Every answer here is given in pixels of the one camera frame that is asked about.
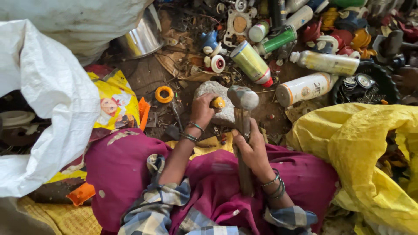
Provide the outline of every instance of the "metal pot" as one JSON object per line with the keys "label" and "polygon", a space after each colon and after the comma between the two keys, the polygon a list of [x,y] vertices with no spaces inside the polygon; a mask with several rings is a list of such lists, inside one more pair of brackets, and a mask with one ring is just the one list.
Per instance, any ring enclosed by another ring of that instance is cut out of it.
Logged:
{"label": "metal pot", "polygon": [[164,46],[161,24],[153,4],[149,5],[138,26],[117,38],[129,58],[136,59],[158,51]]}

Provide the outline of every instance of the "white sack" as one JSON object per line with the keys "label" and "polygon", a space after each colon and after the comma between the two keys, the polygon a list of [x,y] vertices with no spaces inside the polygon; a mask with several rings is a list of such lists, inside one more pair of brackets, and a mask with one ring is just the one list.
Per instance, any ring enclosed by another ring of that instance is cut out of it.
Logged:
{"label": "white sack", "polygon": [[29,19],[86,66],[109,41],[133,30],[153,0],[2,0],[0,21]]}
{"label": "white sack", "polygon": [[79,157],[99,116],[99,92],[77,58],[29,20],[0,22],[0,96],[20,89],[52,125],[30,155],[0,156],[0,197],[22,197]]}

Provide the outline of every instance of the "woman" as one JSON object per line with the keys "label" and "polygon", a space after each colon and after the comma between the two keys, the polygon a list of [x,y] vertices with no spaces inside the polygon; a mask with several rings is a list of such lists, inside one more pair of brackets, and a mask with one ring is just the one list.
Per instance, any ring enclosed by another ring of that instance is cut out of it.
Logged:
{"label": "woman", "polygon": [[337,173],[312,155],[264,144],[254,119],[249,143],[232,131],[233,143],[256,178],[254,197],[240,193],[232,153],[218,150],[189,161],[196,139],[215,114],[209,103],[216,97],[206,93],[193,102],[191,122],[173,150],[133,128],[91,146],[85,157],[87,182],[96,189],[92,207],[102,234],[319,231]]}

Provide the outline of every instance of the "rock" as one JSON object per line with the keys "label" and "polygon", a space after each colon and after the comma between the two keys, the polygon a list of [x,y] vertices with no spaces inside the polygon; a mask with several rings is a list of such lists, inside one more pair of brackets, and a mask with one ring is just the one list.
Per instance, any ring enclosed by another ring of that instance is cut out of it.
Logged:
{"label": "rock", "polygon": [[222,112],[215,114],[211,121],[216,125],[234,128],[234,106],[232,105],[231,100],[227,97],[227,91],[228,88],[222,86],[218,82],[207,81],[196,89],[194,92],[194,99],[208,92],[213,92],[220,95],[222,99],[225,100],[225,108],[222,108]]}

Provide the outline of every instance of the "yellow sack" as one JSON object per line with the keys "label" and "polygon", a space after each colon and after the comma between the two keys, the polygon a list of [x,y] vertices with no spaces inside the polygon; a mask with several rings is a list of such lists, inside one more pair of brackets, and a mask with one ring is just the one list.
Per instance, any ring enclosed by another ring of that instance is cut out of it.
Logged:
{"label": "yellow sack", "polygon": [[100,116],[93,126],[90,141],[100,139],[119,128],[137,128],[140,124],[138,100],[120,69],[100,78],[87,73],[99,89]]}
{"label": "yellow sack", "polygon": [[[404,189],[375,167],[393,129],[411,171]],[[342,182],[335,198],[340,206],[418,234],[418,107],[350,103],[318,109],[296,121],[286,141],[332,164]]]}

